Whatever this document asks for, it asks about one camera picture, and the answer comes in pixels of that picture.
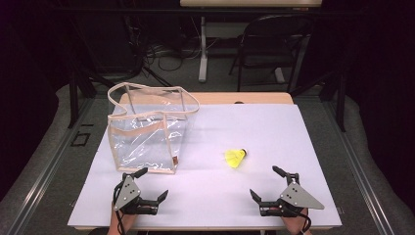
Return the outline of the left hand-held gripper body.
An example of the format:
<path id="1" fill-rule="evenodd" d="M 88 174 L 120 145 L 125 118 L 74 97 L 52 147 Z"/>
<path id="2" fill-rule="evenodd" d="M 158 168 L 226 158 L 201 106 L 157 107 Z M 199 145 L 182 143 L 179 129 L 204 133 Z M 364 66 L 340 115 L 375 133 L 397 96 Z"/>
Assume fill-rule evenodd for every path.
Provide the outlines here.
<path id="1" fill-rule="evenodd" d="M 141 198 L 141 190 L 135 183 L 132 173 L 125 173 L 122 181 L 115 188 L 114 210 L 122 214 L 150 214 L 156 215 L 159 210 L 157 201 Z"/>

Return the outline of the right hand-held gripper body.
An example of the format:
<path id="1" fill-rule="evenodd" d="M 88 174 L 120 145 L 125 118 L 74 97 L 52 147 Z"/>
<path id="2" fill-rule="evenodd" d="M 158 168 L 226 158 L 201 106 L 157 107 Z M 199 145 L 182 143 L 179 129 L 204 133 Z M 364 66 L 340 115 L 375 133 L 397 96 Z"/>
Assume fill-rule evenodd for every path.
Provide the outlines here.
<path id="1" fill-rule="evenodd" d="M 325 206 L 300 186 L 298 173 L 279 172 L 286 178 L 287 188 L 274 202 L 259 200 L 261 216 L 299 216 L 303 209 L 324 210 Z"/>

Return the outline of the clear bag with beige trim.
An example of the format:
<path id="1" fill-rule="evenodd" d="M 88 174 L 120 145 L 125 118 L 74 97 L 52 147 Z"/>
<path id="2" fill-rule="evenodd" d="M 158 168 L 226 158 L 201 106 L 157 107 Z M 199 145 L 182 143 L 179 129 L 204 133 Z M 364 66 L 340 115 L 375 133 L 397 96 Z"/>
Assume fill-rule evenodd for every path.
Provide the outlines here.
<path id="1" fill-rule="evenodd" d="M 187 127 L 200 102 L 179 86 L 123 82 L 109 89 L 108 138 L 115 167 L 173 173 Z"/>

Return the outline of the yellow shuttlecock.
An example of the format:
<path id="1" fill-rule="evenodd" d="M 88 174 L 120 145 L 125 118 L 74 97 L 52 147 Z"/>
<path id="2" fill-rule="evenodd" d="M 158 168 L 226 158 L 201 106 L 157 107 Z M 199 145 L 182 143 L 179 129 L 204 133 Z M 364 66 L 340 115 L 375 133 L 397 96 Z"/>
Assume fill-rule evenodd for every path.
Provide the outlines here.
<path id="1" fill-rule="evenodd" d="M 245 149 L 227 150 L 224 158 L 230 167 L 237 168 L 246 155 Z"/>

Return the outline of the person's right hand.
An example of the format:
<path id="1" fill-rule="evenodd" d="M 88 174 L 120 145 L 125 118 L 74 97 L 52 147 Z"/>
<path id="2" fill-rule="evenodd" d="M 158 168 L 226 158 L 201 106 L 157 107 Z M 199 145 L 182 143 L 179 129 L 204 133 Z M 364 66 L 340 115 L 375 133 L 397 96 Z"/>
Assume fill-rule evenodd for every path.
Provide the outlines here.
<path id="1" fill-rule="evenodd" d="M 305 218 L 307 214 L 308 210 L 304 209 L 301 211 L 301 216 L 282 218 L 291 235 L 312 235 L 309 229 L 304 230 L 304 227 L 308 224 L 307 219 Z"/>

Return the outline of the person's left hand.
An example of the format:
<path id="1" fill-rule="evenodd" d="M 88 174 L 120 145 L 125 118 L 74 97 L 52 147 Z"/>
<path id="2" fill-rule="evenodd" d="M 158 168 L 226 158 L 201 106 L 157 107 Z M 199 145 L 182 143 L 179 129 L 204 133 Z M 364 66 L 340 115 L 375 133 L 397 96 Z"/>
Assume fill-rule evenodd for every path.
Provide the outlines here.
<path id="1" fill-rule="evenodd" d="M 107 233 L 107 235 L 121 235 L 119 233 L 119 221 L 118 221 L 118 217 L 116 215 L 116 211 L 113 209 L 113 207 L 111 208 L 111 222 L 110 222 L 110 227 L 109 227 L 109 231 Z M 127 215 L 123 215 L 122 213 L 119 214 L 120 218 L 121 218 L 121 223 L 123 225 L 124 231 L 127 232 L 135 223 L 135 220 L 137 218 L 136 214 L 127 214 Z"/>

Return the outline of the white table sheet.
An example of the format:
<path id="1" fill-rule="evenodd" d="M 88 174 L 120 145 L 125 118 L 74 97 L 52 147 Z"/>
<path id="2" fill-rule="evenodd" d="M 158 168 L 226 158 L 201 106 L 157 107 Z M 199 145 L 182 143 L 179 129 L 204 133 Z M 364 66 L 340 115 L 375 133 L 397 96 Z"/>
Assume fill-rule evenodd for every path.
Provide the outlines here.
<path id="1" fill-rule="evenodd" d="M 227 150 L 245 149 L 237 168 Z M 324 206 L 309 215 L 315 228 L 341 226 L 300 109 L 283 104 L 203 105 L 186 133 L 173 174 L 148 172 L 137 179 L 142 197 L 168 195 L 156 215 L 141 215 L 139 230 L 241 230 L 279 228 L 278 217 L 261 216 L 250 189 L 274 201 L 287 182 L 277 165 L 300 175 L 301 186 Z"/>

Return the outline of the black folding chair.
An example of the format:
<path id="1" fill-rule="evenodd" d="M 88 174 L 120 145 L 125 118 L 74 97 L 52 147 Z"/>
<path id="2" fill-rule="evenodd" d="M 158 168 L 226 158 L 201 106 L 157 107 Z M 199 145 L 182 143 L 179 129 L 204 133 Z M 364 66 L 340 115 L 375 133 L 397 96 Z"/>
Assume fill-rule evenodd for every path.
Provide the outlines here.
<path id="1" fill-rule="evenodd" d="M 241 90 L 243 70 L 290 68 L 287 90 L 291 89 L 302 42 L 311 32 L 313 19 L 304 15 L 267 15 L 245 27 L 237 37 L 237 54 L 229 71 L 238 67 L 237 90 Z"/>

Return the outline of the white desk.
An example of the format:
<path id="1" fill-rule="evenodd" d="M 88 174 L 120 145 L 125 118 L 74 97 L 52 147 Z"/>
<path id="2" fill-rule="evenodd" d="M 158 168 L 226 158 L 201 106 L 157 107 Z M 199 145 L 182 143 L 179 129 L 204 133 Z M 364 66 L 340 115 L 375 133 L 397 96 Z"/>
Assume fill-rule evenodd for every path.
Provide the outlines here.
<path id="1" fill-rule="evenodd" d="M 180 6 L 197 10 L 218 10 L 230 8 L 247 10 L 259 8 L 282 9 L 306 9 L 319 8 L 323 0 L 180 0 Z M 201 62 L 199 82 L 206 82 L 208 78 L 208 45 L 207 39 L 212 38 L 236 38 L 243 32 L 247 23 L 236 21 L 235 23 L 212 23 L 201 17 Z"/>

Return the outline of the black horizontal metal bar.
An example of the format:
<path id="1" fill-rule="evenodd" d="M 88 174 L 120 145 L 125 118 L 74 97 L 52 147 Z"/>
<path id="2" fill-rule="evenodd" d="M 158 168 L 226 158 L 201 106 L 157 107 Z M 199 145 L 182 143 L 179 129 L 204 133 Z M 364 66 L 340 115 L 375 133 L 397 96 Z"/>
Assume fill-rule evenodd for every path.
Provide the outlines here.
<path id="1" fill-rule="evenodd" d="M 52 8 L 52 11 L 63 14 L 115 14 L 115 15 L 184 15 L 184 16 L 234 16 L 234 15 L 289 15 L 306 14 L 316 17 L 362 16 L 360 11 L 289 11 L 278 9 L 242 9 L 242 8 L 190 8 L 190 9 L 96 9 L 96 8 Z"/>

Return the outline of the metal floor rail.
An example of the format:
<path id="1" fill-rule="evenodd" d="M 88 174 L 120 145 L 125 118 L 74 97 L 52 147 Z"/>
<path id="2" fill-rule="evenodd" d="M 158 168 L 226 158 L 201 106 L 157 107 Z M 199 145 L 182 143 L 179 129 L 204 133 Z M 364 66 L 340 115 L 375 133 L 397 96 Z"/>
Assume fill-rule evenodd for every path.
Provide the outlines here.
<path id="1" fill-rule="evenodd" d="M 342 145 L 346 151 L 346 161 L 349 165 L 350 171 L 380 235 L 395 235 L 386 213 L 382 208 L 380 201 L 375 194 L 375 191 L 370 184 L 369 179 L 364 172 L 359 158 L 356 155 L 346 133 L 342 132 L 339 128 L 336 120 L 334 105 L 330 102 L 323 102 L 323 107 L 329 116 L 330 123 L 336 131 L 337 136 L 341 139 Z"/>
<path id="2" fill-rule="evenodd" d="M 94 98 L 82 99 L 77 118 L 71 123 L 68 99 L 60 100 L 51 126 L 0 204 L 0 215 L 7 219 L 5 235 L 23 234 L 93 102 Z"/>

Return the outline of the black metal stand post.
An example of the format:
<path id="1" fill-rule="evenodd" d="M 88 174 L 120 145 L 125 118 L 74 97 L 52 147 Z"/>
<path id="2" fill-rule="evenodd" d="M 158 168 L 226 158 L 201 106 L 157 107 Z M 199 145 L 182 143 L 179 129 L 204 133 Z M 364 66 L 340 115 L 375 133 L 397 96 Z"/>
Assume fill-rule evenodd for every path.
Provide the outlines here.
<path id="1" fill-rule="evenodd" d="M 78 120 L 78 98 L 77 98 L 77 82 L 75 72 L 72 71 L 69 77 L 69 105 L 70 119 L 69 128 L 73 128 Z"/>

